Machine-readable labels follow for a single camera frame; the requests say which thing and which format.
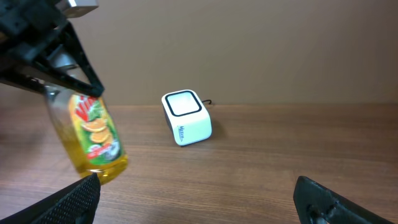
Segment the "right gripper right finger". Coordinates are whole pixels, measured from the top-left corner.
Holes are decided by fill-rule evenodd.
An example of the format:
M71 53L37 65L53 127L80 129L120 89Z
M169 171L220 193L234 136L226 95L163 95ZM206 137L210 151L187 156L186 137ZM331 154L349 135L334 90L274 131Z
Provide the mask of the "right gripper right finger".
M301 224L392 224L306 176L298 177L293 199Z

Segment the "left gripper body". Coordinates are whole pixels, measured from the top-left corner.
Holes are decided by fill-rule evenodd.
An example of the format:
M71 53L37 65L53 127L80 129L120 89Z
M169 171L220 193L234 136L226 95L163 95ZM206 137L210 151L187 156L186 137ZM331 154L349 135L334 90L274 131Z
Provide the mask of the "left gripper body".
M43 93L50 78L35 64L67 23L61 0L1 1L1 83Z

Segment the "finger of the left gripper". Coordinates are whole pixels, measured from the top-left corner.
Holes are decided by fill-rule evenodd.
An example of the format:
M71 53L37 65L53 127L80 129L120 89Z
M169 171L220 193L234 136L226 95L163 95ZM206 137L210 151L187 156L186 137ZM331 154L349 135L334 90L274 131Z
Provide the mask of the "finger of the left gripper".
M51 23L32 27L30 43L35 57L31 60L30 88L43 94L45 82L100 97L104 86L91 66L71 23Z

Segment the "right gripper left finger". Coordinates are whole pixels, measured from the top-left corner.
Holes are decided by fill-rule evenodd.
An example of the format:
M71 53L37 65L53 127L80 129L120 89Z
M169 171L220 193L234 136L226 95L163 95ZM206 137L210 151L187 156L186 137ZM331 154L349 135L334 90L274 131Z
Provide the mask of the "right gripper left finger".
M92 224L101 183L91 174L1 220L1 224Z

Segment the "yellow dish soap bottle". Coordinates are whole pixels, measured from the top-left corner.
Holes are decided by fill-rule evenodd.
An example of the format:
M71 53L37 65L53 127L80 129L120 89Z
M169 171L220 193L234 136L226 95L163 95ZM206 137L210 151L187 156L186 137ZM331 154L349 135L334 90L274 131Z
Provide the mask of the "yellow dish soap bottle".
M45 102L60 141L81 177L95 173L104 185L125 170L128 156L102 98L47 82Z

